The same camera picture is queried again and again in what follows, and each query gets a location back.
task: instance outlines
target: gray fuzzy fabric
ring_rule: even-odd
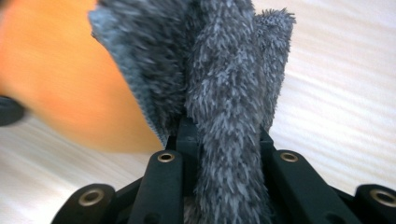
[[[294,18],[250,0],[100,0],[93,36],[110,52],[166,142],[186,113],[203,150],[186,223],[270,223],[260,160]]]

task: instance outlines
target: gray microfiber cloth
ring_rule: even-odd
[[[200,167],[185,223],[270,223],[259,141],[284,79],[295,19],[250,0],[99,0],[92,35],[116,61],[163,144],[182,114]]]

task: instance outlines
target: metal grommet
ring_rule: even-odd
[[[396,196],[390,194],[382,189],[372,189],[370,190],[370,196],[378,203],[382,203],[388,207],[396,207]]]
[[[298,157],[292,153],[289,152],[283,152],[280,154],[280,158],[284,161],[289,161],[289,162],[296,162],[298,160]]]
[[[99,203],[105,197],[105,193],[101,189],[89,189],[81,195],[78,203],[82,206],[91,206]]]
[[[174,159],[175,159],[175,155],[167,152],[164,152],[163,154],[158,156],[158,161],[160,162],[169,162]]]

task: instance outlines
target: wooden floor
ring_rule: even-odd
[[[396,189],[396,2],[253,2],[297,18],[270,132],[276,147],[303,154],[348,193],[365,183]],[[148,159],[80,147],[28,115],[0,129],[0,220],[49,223],[75,190],[119,189]]]

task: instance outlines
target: blurry orange object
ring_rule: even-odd
[[[159,150],[117,66],[91,37],[95,2],[11,0],[0,23],[0,95],[86,147]]]

